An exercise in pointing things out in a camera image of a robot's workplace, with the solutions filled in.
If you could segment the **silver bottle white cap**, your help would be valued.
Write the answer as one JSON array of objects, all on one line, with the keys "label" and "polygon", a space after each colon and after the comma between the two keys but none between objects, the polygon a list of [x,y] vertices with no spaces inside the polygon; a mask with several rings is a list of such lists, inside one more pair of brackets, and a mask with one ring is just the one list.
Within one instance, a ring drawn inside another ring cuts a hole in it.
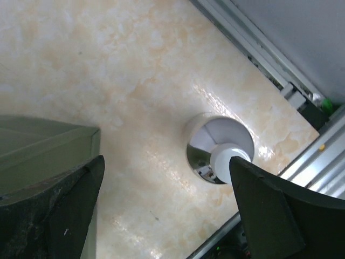
[{"label": "silver bottle white cap", "polygon": [[201,113],[184,130],[185,153],[193,172],[206,182],[230,184],[229,163],[238,156],[252,162],[254,141],[248,129],[235,119]]}]

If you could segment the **green canvas bag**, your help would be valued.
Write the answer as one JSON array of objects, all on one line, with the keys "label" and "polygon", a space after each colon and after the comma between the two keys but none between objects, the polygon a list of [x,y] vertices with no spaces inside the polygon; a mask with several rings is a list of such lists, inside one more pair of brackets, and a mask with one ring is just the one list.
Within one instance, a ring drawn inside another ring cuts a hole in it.
[{"label": "green canvas bag", "polygon": [[97,127],[1,116],[1,195],[35,185],[100,153]]}]

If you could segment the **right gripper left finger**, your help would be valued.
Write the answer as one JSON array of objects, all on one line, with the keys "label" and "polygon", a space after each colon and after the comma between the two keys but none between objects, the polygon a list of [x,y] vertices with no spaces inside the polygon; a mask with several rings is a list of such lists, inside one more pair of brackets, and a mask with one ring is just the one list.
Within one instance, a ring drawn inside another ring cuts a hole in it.
[{"label": "right gripper left finger", "polygon": [[1,258],[80,258],[104,172],[98,155],[1,195]]}]

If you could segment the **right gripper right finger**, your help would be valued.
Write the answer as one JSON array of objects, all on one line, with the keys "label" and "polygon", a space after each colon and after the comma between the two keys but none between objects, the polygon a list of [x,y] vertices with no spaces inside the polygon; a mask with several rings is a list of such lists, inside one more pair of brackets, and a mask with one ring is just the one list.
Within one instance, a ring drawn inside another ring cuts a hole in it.
[{"label": "right gripper right finger", "polygon": [[344,258],[344,200],[232,157],[230,176],[252,258]]}]

